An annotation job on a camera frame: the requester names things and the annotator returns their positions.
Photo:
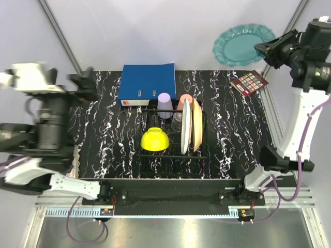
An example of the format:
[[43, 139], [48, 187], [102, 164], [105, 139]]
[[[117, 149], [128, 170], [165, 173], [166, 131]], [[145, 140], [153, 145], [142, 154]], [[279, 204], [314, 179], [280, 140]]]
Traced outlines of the yellow bowl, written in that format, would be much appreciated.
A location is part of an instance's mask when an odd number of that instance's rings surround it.
[[159, 127], [149, 128], [142, 135], [140, 145], [147, 151], [162, 151], [169, 147], [168, 135]]

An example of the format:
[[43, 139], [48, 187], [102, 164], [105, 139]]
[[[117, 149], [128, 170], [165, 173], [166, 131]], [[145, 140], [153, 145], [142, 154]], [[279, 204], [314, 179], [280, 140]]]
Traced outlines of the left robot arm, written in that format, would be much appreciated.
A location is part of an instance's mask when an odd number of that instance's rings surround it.
[[1, 163], [1, 189], [23, 195], [58, 191], [105, 205], [112, 197], [109, 184], [66, 175], [75, 147], [69, 112], [75, 104], [99, 99], [94, 70], [88, 67], [81, 74], [68, 75], [77, 86], [75, 91], [58, 85], [56, 79], [57, 70], [46, 70], [40, 63], [13, 64], [1, 73], [1, 87], [41, 102], [32, 125], [1, 124], [1, 152], [9, 154]]

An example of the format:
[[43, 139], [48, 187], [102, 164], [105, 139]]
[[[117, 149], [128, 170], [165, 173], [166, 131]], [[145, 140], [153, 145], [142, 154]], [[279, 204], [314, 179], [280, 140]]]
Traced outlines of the peach floral plate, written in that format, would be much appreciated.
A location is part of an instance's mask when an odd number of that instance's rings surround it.
[[202, 109], [198, 101], [194, 99], [193, 101], [193, 142], [194, 148], [193, 152], [196, 152], [199, 146], [202, 144], [203, 139], [203, 119], [202, 119]]

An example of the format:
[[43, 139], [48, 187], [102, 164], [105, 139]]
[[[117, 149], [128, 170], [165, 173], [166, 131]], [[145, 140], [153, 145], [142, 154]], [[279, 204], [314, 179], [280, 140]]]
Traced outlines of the aluminium rail frame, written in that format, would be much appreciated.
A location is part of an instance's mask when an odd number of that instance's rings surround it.
[[[284, 127], [281, 123], [280, 116], [278, 114], [274, 97], [269, 86], [264, 87], [260, 90], [261, 103], [263, 105], [265, 117], [267, 120], [270, 135], [272, 137], [273, 145], [278, 146], [282, 140], [284, 133]], [[308, 209], [314, 208], [314, 200], [310, 190], [310, 180], [315, 176], [316, 168], [311, 172], [302, 172], [302, 183], [300, 186], [300, 192], [298, 196], [293, 201], [281, 201], [281, 208], [301, 208]], [[285, 175], [276, 178], [277, 185], [280, 193], [286, 197], [290, 198], [294, 195], [297, 186], [298, 175], [297, 171], [290, 171]]]

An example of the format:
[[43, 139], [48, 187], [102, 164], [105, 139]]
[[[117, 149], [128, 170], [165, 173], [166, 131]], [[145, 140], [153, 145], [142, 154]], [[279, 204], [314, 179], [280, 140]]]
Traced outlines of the pink plastic cup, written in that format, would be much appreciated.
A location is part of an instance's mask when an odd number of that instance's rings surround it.
[[181, 95], [180, 99], [179, 99], [179, 102], [178, 102], [178, 105], [177, 105], [177, 110], [183, 110], [184, 108], [184, 103], [185, 103], [185, 100], [188, 100], [189, 104], [190, 104], [190, 109], [192, 110], [193, 109], [193, 97], [189, 94], [183, 94]]

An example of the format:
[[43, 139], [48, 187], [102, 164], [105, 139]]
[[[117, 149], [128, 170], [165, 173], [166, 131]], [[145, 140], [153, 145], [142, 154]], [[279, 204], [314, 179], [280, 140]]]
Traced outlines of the lilac plastic cup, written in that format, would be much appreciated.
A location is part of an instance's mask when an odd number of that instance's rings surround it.
[[171, 97], [168, 93], [161, 93], [158, 96], [157, 103], [158, 116], [162, 119], [169, 119], [172, 117], [173, 112], [167, 112], [167, 110], [173, 110]]

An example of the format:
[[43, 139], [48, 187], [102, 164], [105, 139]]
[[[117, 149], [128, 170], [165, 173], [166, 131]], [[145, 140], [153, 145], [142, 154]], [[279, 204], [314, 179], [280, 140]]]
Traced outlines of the illustrated book at left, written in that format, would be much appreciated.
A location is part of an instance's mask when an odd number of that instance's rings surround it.
[[78, 146], [74, 146], [72, 168], [69, 177], [77, 179], [79, 177], [79, 151]]

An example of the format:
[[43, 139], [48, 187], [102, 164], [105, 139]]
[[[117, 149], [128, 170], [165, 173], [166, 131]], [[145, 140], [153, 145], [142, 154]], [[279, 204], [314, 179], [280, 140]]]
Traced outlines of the clear drinking glass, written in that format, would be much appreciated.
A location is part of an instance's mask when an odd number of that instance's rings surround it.
[[173, 114], [172, 122], [171, 122], [171, 128], [175, 132], [181, 132], [182, 131], [182, 112], [176, 112]]

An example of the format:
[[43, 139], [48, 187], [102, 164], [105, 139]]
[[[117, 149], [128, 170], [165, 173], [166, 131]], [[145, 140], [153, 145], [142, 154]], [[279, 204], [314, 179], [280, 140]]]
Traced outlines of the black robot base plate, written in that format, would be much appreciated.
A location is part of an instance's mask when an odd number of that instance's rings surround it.
[[264, 206], [260, 193], [242, 192], [239, 179], [101, 179], [104, 203], [83, 199], [87, 206], [115, 204], [116, 216], [221, 218], [230, 208]]

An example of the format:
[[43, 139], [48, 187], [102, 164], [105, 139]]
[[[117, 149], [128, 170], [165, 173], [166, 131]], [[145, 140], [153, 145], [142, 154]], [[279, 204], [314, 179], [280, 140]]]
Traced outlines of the white watermelon pattern plate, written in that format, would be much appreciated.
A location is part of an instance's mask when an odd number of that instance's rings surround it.
[[192, 112], [188, 99], [184, 100], [182, 111], [181, 153], [185, 155], [191, 141]]

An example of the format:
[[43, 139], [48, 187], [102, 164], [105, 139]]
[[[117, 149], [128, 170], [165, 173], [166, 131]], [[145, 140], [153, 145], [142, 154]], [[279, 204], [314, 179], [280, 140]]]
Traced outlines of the teal scalloped plate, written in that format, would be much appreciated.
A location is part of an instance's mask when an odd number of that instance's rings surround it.
[[215, 59], [228, 67], [246, 67], [265, 58], [254, 46], [272, 41], [274, 32], [262, 24], [242, 24], [232, 27], [215, 40], [213, 54]]

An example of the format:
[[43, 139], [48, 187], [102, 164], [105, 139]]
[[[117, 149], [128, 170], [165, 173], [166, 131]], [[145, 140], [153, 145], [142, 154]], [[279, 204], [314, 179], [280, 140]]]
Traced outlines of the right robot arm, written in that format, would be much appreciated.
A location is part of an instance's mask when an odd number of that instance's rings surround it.
[[330, 18], [309, 22], [306, 30], [292, 30], [255, 50], [275, 69], [290, 67], [293, 102], [285, 133], [276, 148], [263, 147], [259, 165], [241, 181], [235, 199], [246, 205], [260, 188], [289, 171], [310, 172], [310, 145], [321, 113], [330, 103]]

